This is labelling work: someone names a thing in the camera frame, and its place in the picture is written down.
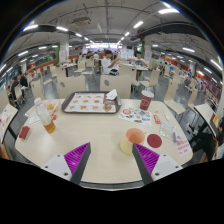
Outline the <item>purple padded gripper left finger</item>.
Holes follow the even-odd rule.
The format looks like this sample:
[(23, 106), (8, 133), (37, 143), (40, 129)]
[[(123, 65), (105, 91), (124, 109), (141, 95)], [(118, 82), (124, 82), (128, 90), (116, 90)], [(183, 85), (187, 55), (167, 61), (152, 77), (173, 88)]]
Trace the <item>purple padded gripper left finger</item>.
[(90, 153), (91, 145), (85, 143), (65, 155), (56, 154), (42, 169), (79, 185)]

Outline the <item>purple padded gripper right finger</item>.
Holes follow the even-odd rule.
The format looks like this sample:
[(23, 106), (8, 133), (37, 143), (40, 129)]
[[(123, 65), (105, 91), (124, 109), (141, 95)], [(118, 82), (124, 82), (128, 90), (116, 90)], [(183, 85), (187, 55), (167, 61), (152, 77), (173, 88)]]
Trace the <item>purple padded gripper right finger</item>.
[(159, 155), (137, 143), (133, 144), (132, 153), (145, 185), (182, 169), (182, 166), (169, 155)]

